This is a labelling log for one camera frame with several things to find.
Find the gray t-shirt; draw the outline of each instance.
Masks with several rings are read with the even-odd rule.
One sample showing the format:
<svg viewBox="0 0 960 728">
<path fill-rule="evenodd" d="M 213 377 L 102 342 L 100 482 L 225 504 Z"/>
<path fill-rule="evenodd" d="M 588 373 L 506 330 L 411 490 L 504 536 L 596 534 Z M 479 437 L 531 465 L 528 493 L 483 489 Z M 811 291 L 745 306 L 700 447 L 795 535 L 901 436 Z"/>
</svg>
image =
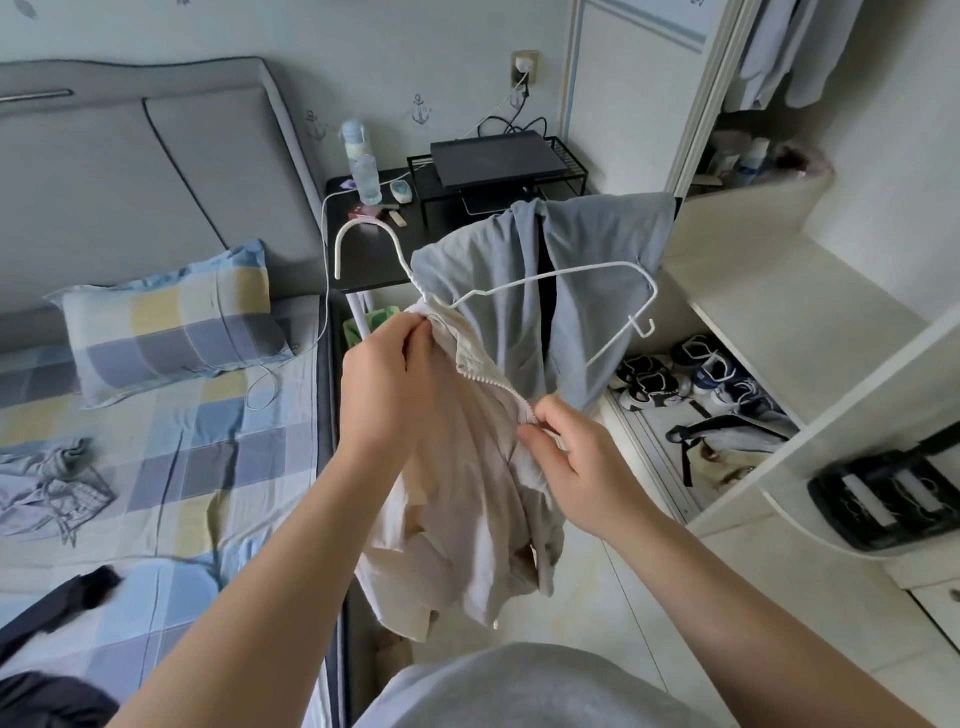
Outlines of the gray t-shirt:
<svg viewBox="0 0 960 728">
<path fill-rule="evenodd" d="M 716 728 L 602 657 L 552 644 L 509 644 L 403 670 L 357 728 L 639 726 Z"/>
</svg>

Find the gray upholstered headboard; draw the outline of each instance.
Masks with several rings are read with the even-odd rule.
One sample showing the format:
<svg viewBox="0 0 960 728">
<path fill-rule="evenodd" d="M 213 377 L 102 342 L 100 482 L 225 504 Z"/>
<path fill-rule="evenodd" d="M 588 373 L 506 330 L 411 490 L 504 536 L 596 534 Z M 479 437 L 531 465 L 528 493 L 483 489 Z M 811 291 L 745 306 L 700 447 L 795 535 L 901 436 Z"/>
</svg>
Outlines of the gray upholstered headboard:
<svg viewBox="0 0 960 728">
<path fill-rule="evenodd" d="M 0 351 L 65 340 L 45 294 L 254 239 L 273 298 L 322 293 L 320 214 L 261 59 L 0 65 Z"/>
</svg>

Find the bed sheet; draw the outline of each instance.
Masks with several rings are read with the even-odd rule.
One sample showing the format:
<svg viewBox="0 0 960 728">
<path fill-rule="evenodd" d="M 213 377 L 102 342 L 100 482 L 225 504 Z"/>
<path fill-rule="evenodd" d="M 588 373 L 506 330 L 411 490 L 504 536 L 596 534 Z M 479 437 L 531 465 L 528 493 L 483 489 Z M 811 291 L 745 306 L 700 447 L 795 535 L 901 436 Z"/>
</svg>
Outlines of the bed sheet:
<svg viewBox="0 0 960 728">
<path fill-rule="evenodd" d="M 0 452 L 91 438 L 93 467 L 117 495 L 75 546 L 0 541 L 0 624 L 79 573 L 113 564 L 124 577 L 105 606 L 34 638 L 0 678 L 75 675 L 123 702 L 259 550 L 315 480 L 324 448 L 312 349 L 321 304 L 275 304 L 298 355 L 271 367 L 276 390 L 253 368 L 83 411 L 68 348 L 0 356 Z M 322 676 L 308 724 L 326 724 L 325 686 Z"/>
</svg>

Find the person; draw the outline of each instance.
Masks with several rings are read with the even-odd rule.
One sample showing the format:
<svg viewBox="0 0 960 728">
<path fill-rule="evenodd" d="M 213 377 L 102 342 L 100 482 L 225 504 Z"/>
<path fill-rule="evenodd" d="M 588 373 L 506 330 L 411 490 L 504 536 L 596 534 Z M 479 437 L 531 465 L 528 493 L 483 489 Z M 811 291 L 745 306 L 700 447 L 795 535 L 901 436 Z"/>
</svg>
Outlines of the person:
<svg viewBox="0 0 960 728">
<path fill-rule="evenodd" d="M 347 354 L 333 458 L 110 726 L 300 725 L 367 534 L 426 429 L 432 346 L 431 325 L 401 313 Z M 561 509 L 630 565 L 741 726 L 929 726 L 665 516 L 601 425 L 556 397 L 535 411 L 569 450 L 536 426 L 517 437 Z M 408 667 L 359 722 L 491 724 L 711 723 L 599 657 L 527 644 Z"/>
</svg>

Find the white clothes hanger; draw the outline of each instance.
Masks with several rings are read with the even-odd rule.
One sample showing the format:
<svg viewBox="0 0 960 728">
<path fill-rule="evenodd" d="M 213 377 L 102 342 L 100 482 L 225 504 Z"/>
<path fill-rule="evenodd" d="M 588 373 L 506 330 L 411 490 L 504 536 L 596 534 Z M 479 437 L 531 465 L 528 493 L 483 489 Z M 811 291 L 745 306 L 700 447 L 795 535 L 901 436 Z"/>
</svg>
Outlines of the white clothes hanger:
<svg viewBox="0 0 960 728">
<path fill-rule="evenodd" d="M 340 228 L 340 231 L 337 233 L 337 239 L 333 244 L 333 277 L 337 280 L 340 279 L 340 249 L 344 242 L 344 236 L 347 234 L 347 231 L 350 228 L 354 228 L 357 225 L 361 225 L 361 224 L 376 225 L 379 228 L 383 228 L 383 230 L 387 231 L 387 233 L 390 235 L 390 238 L 394 241 L 394 248 L 396 249 L 396 257 L 400 263 L 400 267 L 403 268 L 403 272 L 407 274 L 408 278 L 410 279 L 410 282 L 414 284 L 414 287 L 416 287 L 417 290 L 420 291 L 420 294 L 424 298 L 426 298 L 426 295 L 427 295 L 426 291 L 424 291 L 422 286 L 420 286 L 420 284 L 417 282 L 417 279 L 414 276 L 413 270 L 410 268 L 406 259 L 403 257 L 403 249 L 400 247 L 400 239 L 396 236 L 396 233 L 394 232 L 393 228 L 391 228 L 386 223 L 383 223 L 380 220 L 375 220 L 374 218 L 371 218 L 371 217 L 354 218 L 352 220 L 347 221 L 347 223 L 342 228 Z M 624 327 L 620 331 L 618 331 L 613 336 L 613 338 L 610 341 L 608 341 L 599 352 L 594 354 L 593 357 L 590 359 L 590 361 L 588 361 L 584 365 L 584 369 L 586 369 L 587 367 L 590 366 L 590 364 L 592 364 L 601 356 L 603 356 L 603 354 L 611 346 L 613 346 L 616 340 L 619 339 L 628 330 L 630 330 L 631 327 L 633 327 L 636 330 L 636 333 L 639 334 L 641 339 L 649 338 L 650 336 L 653 335 L 654 331 L 657 330 L 657 324 L 654 322 L 653 319 L 650 319 L 650 329 L 647 331 L 644 331 L 642 328 L 640 328 L 639 324 L 636 322 L 636 320 L 643 315 L 643 312 L 650 307 L 650 305 L 657 299 L 657 296 L 660 294 L 660 288 L 657 286 L 657 282 L 654 280 L 653 276 L 651 276 L 649 273 L 647 273 L 646 270 L 643 269 L 642 266 L 637 265 L 636 263 L 628 262 L 626 260 L 616 260 L 608 263 L 593 263 L 592 265 L 580 265 L 580 266 L 577 266 L 576 268 L 564 268 L 562 271 L 551 271 L 550 273 L 540 273 L 536 276 L 531 276 L 530 278 L 525 278 L 523 280 L 515 280 L 514 282 L 507 283 L 505 285 L 498 285 L 496 288 L 492 288 L 489 291 L 481 291 L 479 289 L 474 289 L 469 293 L 467 293 L 465 296 L 462 296 L 461 298 L 454 301 L 449 307 L 457 308 L 461 303 L 465 303 L 466 301 L 473 298 L 474 296 L 492 296 L 494 293 L 505 291 L 508 288 L 515 288 L 516 286 L 519 286 L 519 285 L 525 285 L 526 283 L 533 282 L 534 280 L 558 278 L 559 276 L 566 276 L 569 273 L 583 273 L 584 271 L 595 271 L 601 268 L 618 268 L 618 267 L 633 268 L 635 271 L 643 275 L 643 277 L 647 279 L 647 283 L 650 284 L 650 290 L 652 292 L 652 295 L 650 296 L 650 299 L 647 301 L 647 303 L 645 303 L 637 313 L 635 313 L 633 316 L 627 317 L 626 325 L 624 325 Z"/>
</svg>

